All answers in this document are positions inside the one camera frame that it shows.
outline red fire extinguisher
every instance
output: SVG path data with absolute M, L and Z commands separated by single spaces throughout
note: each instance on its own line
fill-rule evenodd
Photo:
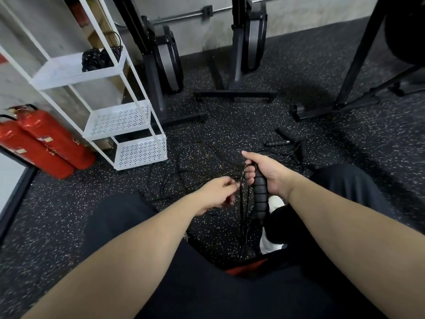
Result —
M 21 128 L 44 145 L 58 153 L 77 169 L 86 169 L 94 163 L 95 155 L 84 145 L 74 140 L 59 122 L 48 112 L 38 110 L 34 105 L 11 107 Z
M 73 166 L 20 128 L 15 118 L 4 114 L 0 114 L 0 117 L 10 119 L 10 121 L 0 122 L 0 144 L 3 147 L 57 179 L 63 179 L 72 174 Z

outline dark pants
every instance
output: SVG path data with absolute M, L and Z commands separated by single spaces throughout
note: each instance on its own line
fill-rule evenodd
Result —
M 317 171 L 311 180 L 383 214 L 390 206 L 372 179 L 351 165 Z M 89 218 L 83 254 L 155 215 L 138 194 L 104 199 Z M 286 206 L 265 224 L 267 236 L 289 243 L 287 258 L 257 279 L 233 277 L 182 240 L 157 290 L 140 311 L 143 318 L 358 318 L 382 314 L 344 277 Z

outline shelf tier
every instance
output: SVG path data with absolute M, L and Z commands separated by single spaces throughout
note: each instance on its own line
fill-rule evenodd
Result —
M 153 136 L 121 142 L 116 148 L 114 168 L 124 170 L 167 160 L 167 137 L 163 134 L 157 137 L 165 155 L 158 148 Z
M 147 129 L 151 124 L 151 111 L 146 100 L 139 104 L 144 119 L 134 102 L 93 111 L 85 126 L 84 138 L 93 141 Z
M 127 51 L 123 47 L 118 66 L 86 71 L 82 70 L 82 53 L 49 59 L 34 75 L 30 83 L 38 91 L 66 86 L 99 78 L 119 75 L 125 64 Z

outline shoe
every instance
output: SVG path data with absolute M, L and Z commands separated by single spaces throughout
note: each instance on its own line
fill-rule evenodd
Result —
M 278 196 L 269 197 L 269 212 L 272 213 L 279 207 L 285 206 L 284 201 Z M 266 230 L 263 227 L 263 234 L 260 239 L 260 251 L 261 254 L 267 254 L 270 252 L 278 251 L 286 248 L 287 244 L 275 244 L 267 239 Z

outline black metal frame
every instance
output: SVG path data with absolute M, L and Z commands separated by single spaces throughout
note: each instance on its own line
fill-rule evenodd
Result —
M 0 245 L 3 243 L 3 239 L 9 230 L 10 225 L 12 224 L 13 218 L 24 198 L 31 182 L 36 175 L 38 168 L 29 162 L 21 159 L 17 155 L 9 152 L 8 150 L 0 147 L 0 153 L 6 155 L 10 159 L 18 162 L 19 164 L 26 167 L 25 171 L 22 173 L 18 183 L 15 186 L 12 194 L 10 195 L 6 205 L 0 213 Z
M 400 88 L 400 83 L 404 78 L 421 69 L 420 66 L 412 66 L 409 69 L 391 78 L 390 80 L 387 80 L 386 82 L 382 83 L 381 85 L 375 88 L 371 88 L 370 91 L 365 93 L 363 96 L 360 96 L 359 98 L 348 102 L 348 97 L 353 89 L 354 82 L 356 81 L 356 78 L 365 62 L 372 43 L 375 40 L 380 26 L 388 13 L 389 7 L 391 6 L 390 2 L 391 0 L 378 0 L 378 2 L 376 3 L 375 9 L 373 10 L 372 15 L 370 16 L 363 37 L 360 41 L 354 59 L 351 63 L 350 69 L 348 70 L 348 73 L 344 79 L 344 82 L 341 86 L 340 92 L 335 102 L 332 105 L 319 107 L 312 110 L 305 110 L 302 105 L 295 105 L 295 119 L 297 121 L 317 117 L 320 115 L 341 113 L 352 110 L 354 108 L 377 104 L 381 101 L 381 99 L 375 95 L 378 92 L 383 91 L 384 89 L 389 89 L 397 96 L 405 96 L 414 92 L 425 90 L 425 84 L 409 86 L 403 89 Z
M 164 101 L 161 83 L 159 81 L 158 69 L 156 66 L 153 49 L 155 46 L 155 31 L 153 25 L 145 16 L 141 17 L 133 0 L 113 0 L 121 14 L 135 44 L 143 55 L 146 67 L 147 83 L 152 107 L 163 128 L 187 122 L 204 122 L 208 118 L 208 113 L 201 111 L 195 114 L 188 114 L 179 117 L 168 117 L 168 105 Z
M 245 25 L 247 22 L 247 11 L 252 8 L 251 0 L 232 0 L 233 14 L 233 40 L 232 52 L 230 58 L 230 79 L 227 89 L 210 89 L 210 90 L 193 90 L 196 100 L 202 100 L 202 97 L 266 97 L 269 101 L 273 101 L 277 94 L 277 90 L 258 90 L 246 91 L 241 90 L 242 77 L 242 48 L 245 35 Z

